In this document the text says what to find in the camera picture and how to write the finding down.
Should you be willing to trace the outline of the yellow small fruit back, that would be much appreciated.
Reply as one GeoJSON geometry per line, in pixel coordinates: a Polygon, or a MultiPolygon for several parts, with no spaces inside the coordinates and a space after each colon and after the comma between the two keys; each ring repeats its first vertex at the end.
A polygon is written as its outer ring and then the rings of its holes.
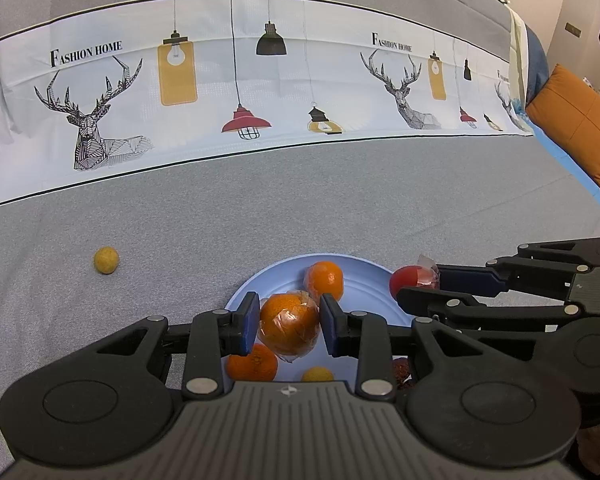
{"type": "Polygon", "coordinates": [[[104,275],[113,274],[117,270],[120,257],[118,252],[111,246],[105,246],[99,248],[94,255],[94,268],[95,270],[104,275]]]}

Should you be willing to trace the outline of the yellow small fruit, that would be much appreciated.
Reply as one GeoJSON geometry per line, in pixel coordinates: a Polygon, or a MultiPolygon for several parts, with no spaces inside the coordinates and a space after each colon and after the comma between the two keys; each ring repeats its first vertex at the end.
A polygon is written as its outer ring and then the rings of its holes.
{"type": "Polygon", "coordinates": [[[118,252],[111,246],[105,246],[99,248],[94,255],[94,268],[95,270],[104,275],[113,274],[117,270],[120,257],[118,252]]]}
{"type": "Polygon", "coordinates": [[[324,366],[311,367],[301,376],[302,382],[332,382],[334,379],[334,373],[324,366]]]}

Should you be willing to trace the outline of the orange cushion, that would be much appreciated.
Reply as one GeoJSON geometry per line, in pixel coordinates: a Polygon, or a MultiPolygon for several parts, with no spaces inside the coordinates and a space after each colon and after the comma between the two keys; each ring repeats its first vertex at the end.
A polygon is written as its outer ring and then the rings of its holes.
{"type": "Polygon", "coordinates": [[[600,94],[557,64],[526,112],[600,188],[600,94]]]}

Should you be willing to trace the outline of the red fruit back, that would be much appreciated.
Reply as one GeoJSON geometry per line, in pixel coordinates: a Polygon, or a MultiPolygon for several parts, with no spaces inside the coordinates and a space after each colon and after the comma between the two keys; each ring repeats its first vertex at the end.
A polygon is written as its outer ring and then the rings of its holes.
{"type": "Polygon", "coordinates": [[[404,287],[438,289],[439,272],[434,260],[420,255],[415,264],[402,266],[391,275],[389,292],[394,299],[404,287]]]}

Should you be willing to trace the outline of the red date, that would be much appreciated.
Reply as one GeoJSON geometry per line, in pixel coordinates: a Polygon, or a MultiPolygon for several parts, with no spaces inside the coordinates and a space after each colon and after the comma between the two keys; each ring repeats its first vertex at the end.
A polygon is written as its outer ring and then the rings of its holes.
{"type": "Polygon", "coordinates": [[[392,361],[396,388],[411,389],[414,386],[410,361],[407,358],[396,358],[392,361]]]}

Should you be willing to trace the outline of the bare orange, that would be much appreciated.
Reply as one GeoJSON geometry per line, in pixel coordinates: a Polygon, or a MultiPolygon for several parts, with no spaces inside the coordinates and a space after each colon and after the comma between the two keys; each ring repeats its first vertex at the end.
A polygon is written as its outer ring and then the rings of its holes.
{"type": "Polygon", "coordinates": [[[254,344],[246,356],[232,354],[225,362],[227,376],[243,382],[272,382],[277,370],[277,356],[264,344],[254,344]]]}

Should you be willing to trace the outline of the oval orange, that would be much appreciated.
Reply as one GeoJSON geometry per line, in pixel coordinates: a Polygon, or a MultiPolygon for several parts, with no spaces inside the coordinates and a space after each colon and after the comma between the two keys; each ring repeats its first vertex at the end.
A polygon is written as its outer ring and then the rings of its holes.
{"type": "Polygon", "coordinates": [[[316,304],[320,303],[324,294],[329,294],[339,301],[344,292],[342,270],[331,261],[317,261],[306,270],[304,288],[316,304]]]}

